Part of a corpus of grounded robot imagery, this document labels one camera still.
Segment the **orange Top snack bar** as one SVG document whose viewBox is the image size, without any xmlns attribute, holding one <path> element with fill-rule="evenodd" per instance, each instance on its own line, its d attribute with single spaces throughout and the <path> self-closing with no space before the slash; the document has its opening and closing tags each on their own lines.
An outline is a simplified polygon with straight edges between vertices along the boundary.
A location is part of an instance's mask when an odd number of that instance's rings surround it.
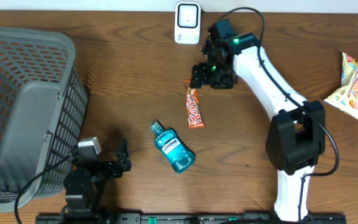
<svg viewBox="0 0 358 224">
<path fill-rule="evenodd" d="M 198 104 L 198 90 L 190 87 L 190 80 L 184 80 L 186 89 L 186 110 L 189 128 L 203 128 L 204 122 Z"/>
</svg>

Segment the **blue Listerine mouthwash bottle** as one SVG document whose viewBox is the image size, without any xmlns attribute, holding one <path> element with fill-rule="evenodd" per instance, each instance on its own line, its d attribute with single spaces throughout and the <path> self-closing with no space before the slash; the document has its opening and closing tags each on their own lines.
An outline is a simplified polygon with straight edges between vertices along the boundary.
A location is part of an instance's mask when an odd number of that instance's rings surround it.
<svg viewBox="0 0 358 224">
<path fill-rule="evenodd" d="M 150 130 L 155 135 L 156 148 L 165 156 L 176 173 L 181 174 L 194 164 L 195 155 L 173 129 L 165 129 L 158 121 L 153 121 Z"/>
</svg>

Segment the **wet wipes packet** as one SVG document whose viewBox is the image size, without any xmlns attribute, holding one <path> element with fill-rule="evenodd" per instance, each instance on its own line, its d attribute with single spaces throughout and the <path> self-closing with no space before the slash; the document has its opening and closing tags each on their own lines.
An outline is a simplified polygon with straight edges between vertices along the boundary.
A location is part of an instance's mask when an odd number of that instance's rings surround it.
<svg viewBox="0 0 358 224">
<path fill-rule="evenodd" d="M 358 60 L 342 53 L 341 86 L 324 102 L 358 120 Z"/>
</svg>

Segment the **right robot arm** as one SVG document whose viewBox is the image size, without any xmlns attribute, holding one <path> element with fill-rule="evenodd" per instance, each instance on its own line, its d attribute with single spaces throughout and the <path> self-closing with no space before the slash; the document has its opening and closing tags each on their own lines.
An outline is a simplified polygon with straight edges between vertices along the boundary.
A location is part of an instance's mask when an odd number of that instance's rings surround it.
<svg viewBox="0 0 358 224">
<path fill-rule="evenodd" d="M 324 133 L 311 119 L 325 122 L 322 104 L 297 93 L 267 58 L 260 40 L 252 33 L 237 34 L 227 19 L 208 29 L 201 51 L 207 61 L 193 66 L 190 87 L 226 90 L 238 78 L 247 83 L 270 120 L 265 148 L 278 174 L 274 212 L 282 221 L 303 221 L 310 174 L 325 150 Z"/>
</svg>

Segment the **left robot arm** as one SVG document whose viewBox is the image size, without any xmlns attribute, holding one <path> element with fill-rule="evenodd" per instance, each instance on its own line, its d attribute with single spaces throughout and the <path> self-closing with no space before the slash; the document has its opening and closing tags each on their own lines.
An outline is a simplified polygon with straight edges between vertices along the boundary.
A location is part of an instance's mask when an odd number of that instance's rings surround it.
<svg viewBox="0 0 358 224">
<path fill-rule="evenodd" d="M 100 207 L 104 190 L 110 180 L 122 177 L 131 169 L 127 140 L 114 153 L 116 160 L 101 162 L 98 138 L 78 142 L 70 153 L 75 170 L 64 180 L 67 205 L 61 210 L 60 223 L 116 223 L 114 215 Z"/>
</svg>

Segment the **white barcode scanner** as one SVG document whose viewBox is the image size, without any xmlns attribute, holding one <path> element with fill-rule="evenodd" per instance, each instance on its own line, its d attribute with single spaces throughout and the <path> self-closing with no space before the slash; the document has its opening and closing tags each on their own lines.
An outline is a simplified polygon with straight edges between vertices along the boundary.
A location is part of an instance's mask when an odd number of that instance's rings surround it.
<svg viewBox="0 0 358 224">
<path fill-rule="evenodd" d="M 197 44 L 200 41 L 201 6 L 197 2 L 179 2 L 175 8 L 175 42 Z"/>
</svg>

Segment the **grey plastic shopping basket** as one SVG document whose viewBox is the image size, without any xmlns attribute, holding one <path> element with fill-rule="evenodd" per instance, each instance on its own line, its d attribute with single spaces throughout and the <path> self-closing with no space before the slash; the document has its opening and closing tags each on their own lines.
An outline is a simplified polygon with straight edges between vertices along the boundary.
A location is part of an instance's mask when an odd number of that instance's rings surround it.
<svg viewBox="0 0 358 224">
<path fill-rule="evenodd" d="M 58 32 L 0 27 L 0 212 L 63 190 L 88 95 Z"/>
</svg>

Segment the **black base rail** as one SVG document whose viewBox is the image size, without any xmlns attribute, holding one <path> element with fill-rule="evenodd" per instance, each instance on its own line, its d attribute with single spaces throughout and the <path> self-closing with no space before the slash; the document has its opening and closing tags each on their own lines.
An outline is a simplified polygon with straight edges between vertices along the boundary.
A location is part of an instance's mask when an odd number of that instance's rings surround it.
<svg viewBox="0 0 358 224">
<path fill-rule="evenodd" d="M 141 215 L 120 213 L 99 219 L 79 219 L 61 215 L 38 215 L 36 224 L 54 223 L 105 223 L 105 224 L 242 224 L 242 223 L 283 223 L 269 212 L 250 212 L 243 215 Z"/>
</svg>

